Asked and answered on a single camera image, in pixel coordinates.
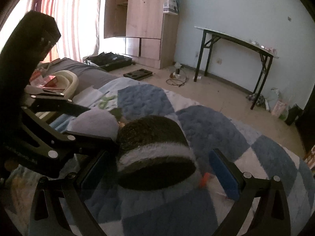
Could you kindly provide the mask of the red cardboard box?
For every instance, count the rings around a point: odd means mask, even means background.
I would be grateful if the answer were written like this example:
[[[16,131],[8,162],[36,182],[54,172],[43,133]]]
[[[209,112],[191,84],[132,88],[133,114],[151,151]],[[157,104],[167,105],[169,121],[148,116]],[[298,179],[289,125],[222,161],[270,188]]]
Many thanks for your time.
[[[31,86],[51,91],[63,91],[66,87],[66,84],[61,77],[54,75],[43,77],[42,72],[39,69],[36,69],[32,73],[29,83]]]

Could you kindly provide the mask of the lavender plush ball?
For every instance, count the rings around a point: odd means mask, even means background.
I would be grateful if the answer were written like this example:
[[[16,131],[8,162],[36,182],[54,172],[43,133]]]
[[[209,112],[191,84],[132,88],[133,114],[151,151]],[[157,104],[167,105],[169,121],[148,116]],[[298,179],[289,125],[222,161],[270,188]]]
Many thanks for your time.
[[[116,140],[119,124],[110,112],[93,108],[72,119],[67,126],[67,131]]]

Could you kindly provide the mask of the red clear tube box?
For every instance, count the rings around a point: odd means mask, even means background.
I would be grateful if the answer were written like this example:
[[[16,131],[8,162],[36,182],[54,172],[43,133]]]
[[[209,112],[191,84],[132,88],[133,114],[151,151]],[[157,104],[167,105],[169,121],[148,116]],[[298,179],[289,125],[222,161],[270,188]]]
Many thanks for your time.
[[[199,183],[199,188],[204,188],[207,186],[207,182],[209,181],[209,179],[211,178],[211,174],[210,173],[204,173],[204,175],[202,176],[200,183]]]

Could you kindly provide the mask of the black white striped plush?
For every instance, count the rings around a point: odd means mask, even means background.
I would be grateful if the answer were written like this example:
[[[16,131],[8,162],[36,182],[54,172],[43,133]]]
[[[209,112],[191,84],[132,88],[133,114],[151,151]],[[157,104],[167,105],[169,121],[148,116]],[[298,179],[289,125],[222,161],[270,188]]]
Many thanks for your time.
[[[196,172],[196,160],[181,127],[172,119],[146,116],[122,127],[118,185],[136,191],[166,189]]]

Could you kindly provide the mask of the cream plastic basin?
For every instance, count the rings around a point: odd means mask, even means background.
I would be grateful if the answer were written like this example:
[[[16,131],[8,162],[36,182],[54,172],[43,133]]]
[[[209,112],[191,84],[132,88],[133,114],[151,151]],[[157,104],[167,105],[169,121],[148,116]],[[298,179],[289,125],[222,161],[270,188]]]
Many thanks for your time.
[[[68,70],[57,71],[44,79],[50,79],[50,82],[43,86],[44,90],[62,93],[67,99],[72,99],[79,85],[77,75]]]

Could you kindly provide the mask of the blue white checkered rug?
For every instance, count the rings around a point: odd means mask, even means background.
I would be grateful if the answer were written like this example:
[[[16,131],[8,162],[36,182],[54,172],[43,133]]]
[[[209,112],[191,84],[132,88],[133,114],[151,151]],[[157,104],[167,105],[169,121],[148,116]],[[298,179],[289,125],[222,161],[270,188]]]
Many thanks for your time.
[[[199,188],[211,172],[208,152],[219,149],[240,171],[256,178],[279,176],[287,197],[291,234],[298,235],[314,213],[314,179],[307,164],[286,147],[250,126],[225,117],[194,100],[127,78],[101,88],[87,88],[74,101],[98,108],[103,96],[117,96],[114,107],[127,121],[158,115],[174,120],[194,152],[197,171],[172,188],[131,191],[99,184],[88,209],[107,235],[212,235],[230,211],[216,177]]]

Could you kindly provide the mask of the green plush toy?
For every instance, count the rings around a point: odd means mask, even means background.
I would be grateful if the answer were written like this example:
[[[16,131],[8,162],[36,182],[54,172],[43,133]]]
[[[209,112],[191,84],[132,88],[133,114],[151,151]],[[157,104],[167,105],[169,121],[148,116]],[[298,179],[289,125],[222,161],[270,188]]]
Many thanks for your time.
[[[114,95],[114,96],[103,96],[99,103],[98,103],[98,108],[101,109],[101,110],[108,110],[112,107],[115,106],[116,104],[116,101],[117,101],[117,96]]]

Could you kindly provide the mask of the open black suitcase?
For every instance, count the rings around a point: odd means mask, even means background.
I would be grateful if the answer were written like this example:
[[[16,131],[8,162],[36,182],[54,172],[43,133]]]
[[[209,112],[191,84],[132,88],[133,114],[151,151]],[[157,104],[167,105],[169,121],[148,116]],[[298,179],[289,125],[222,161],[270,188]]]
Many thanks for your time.
[[[105,70],[106,72],[134,65],[134,61],[132,60],[132,58],[112,52],[102,52],[97,56],[87,57],[85,58],[84,63],[87,65],[95,65]]]

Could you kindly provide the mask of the pink curtain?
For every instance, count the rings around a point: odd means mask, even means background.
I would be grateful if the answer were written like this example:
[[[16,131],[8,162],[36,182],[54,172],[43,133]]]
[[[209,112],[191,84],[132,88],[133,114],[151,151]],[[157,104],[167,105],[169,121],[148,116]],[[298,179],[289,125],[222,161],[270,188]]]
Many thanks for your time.
[[[32,0],[32,9],[53,17],[61,37],[45,62],[70,58],[82,62],[99,51],[101,0]]]

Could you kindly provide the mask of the black foam tray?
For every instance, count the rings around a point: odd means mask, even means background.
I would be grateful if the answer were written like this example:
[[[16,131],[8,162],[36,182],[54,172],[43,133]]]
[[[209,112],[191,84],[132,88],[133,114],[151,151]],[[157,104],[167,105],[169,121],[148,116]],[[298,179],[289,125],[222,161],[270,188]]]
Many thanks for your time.
[[[142,80],[150,76],[153,76],[153,73],[146,69],[138,69],[138,70],[123,74],[123,77],[130,78],[133,80]]]

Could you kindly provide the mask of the bags pile by door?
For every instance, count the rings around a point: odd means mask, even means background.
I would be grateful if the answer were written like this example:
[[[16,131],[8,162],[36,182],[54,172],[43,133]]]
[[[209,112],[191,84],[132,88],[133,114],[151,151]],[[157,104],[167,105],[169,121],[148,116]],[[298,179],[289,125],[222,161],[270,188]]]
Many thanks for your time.
[[[257,93],[246,96],[246,99],[255,106],[265,108],[272,116],[284,121],[288,126],[296,122],[303,113],[303,109],[292,102],[293,98],[293,95],[286,96],[275,87],[271,88],[266,96]]]

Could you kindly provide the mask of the wooden wardrobe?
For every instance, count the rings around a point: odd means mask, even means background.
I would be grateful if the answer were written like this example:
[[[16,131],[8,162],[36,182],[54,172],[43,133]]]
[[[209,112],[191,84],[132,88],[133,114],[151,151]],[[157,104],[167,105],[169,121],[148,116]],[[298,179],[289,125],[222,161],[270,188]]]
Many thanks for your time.
[[[174,62],[179,16],[164,9],[167,0],[102,0],[101,50],[163,69]]]

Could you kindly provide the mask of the white bag on wardrobe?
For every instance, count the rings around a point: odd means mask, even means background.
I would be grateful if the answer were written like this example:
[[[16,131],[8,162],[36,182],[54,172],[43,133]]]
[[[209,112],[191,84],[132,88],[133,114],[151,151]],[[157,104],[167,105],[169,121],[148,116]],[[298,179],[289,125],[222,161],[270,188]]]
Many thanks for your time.
[[[179,0],[164,0],[163,13],[178,15],[179,14]]]

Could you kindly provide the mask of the black folding table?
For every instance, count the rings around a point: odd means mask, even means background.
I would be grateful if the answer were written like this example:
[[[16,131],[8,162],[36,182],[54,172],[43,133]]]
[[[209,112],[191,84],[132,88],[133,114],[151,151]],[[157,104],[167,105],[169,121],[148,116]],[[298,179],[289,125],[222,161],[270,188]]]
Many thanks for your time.
[[[210,74],[218,77],[219,73],[215,73],[214,69],[218,60],[222,59],[223,68],[227,70],[227,73],[221,73],[221,78],[228,83],[240,87],[241,80],[253,76],[254,81],[244,89],[250,95],[254,95],[251,105],[251,109],[254,109],[262,94],[272,62],[278,56],[259,45],[235,36],[205,27],[195,26],[194,28],[200,30],[202,35],[193,80],[196,82],[199,76]]]

